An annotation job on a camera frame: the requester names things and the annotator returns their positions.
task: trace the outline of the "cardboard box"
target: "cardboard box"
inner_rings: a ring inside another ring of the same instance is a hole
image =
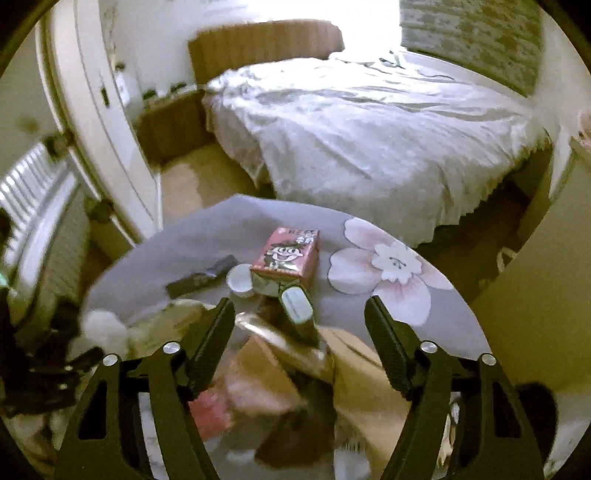
[[[320,232],[279,227],[267,240],[261,256],[251,266],[257,293],[278,297],[287,285],[308,289],[318,262]]]

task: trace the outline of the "pink object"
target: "pink object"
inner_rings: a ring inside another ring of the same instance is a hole
[[[365,220],[347,220],[345,237],[358,248],[345,248],[330,257],[331,285],[347,294],[372,292],[396,320],[422,325],[431,312],[427,286],[453,289],[423,257]]]
[[[189,402],[189,411],[204,442],[234,425],[228,396],[220,387],[212,387]]]
[[[255,291],[277,297],[280,288],[287,284],[308,288],[318,261],[319,235],[318,230],[275,230],[251,266]]]

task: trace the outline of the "table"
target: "table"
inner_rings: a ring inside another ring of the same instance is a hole
[[[168,303],[168,283],[203,271],[229,254],[240,262],[253,262],[279,226],[320,230],[320,261],[310,289],[319,323],[344,328],[373,346],[363,309],[369,296],[377,293],[391,313],[395,311],[393,316],[407,319],[422,340],[472,359],[490,351],[475,315],[445,276],[387,233],[334,210],[242,195],[179,220],[136,247],[96,283],[84,310],[111,310],[133,325]],[[194,298],[216,304],[225,296],[230,292],[220,280]],[[237,311],[248,307],[248,301],[232,299]],[[248,459],[273,425],[273,419],[257,418],[225,434],[210,451],[220,477],[334,478],[332,458],[280,471]],[[161,470],[162,464],[152,468]]]

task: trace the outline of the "wooden bed frame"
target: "wooden bed frame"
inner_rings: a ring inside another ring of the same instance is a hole
[[[189,42],[195,79],[204,84],[228,69],[295,58],[325,60],[345,45],[339,27],[326,20],[282,20],[226,25]]]

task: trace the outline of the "white bedding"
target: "white bedding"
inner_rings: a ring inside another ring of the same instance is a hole
[[[458,223],[547,141],[525,98],[436,70],[374,67],[293,59],[228,70],[208,84],[208,128],[278,198],[364,218],[411,246]]]

